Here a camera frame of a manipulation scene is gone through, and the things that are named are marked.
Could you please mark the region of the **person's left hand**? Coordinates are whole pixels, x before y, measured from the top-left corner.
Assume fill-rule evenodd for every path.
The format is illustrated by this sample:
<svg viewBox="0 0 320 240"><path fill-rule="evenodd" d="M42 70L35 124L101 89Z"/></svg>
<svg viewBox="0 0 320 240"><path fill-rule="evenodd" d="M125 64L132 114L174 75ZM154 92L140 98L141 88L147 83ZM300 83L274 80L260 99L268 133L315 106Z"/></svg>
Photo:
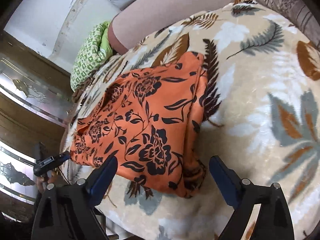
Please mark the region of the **person's left hand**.
<svg viewBox="0 0 320 240"><path fill-rule="evenodd" d="M57 180L58 176L55 171L51 172L51 175L49 177L37 177L36 185L39 193L44 193L46 189L45 184L54 184Z"/></svg>

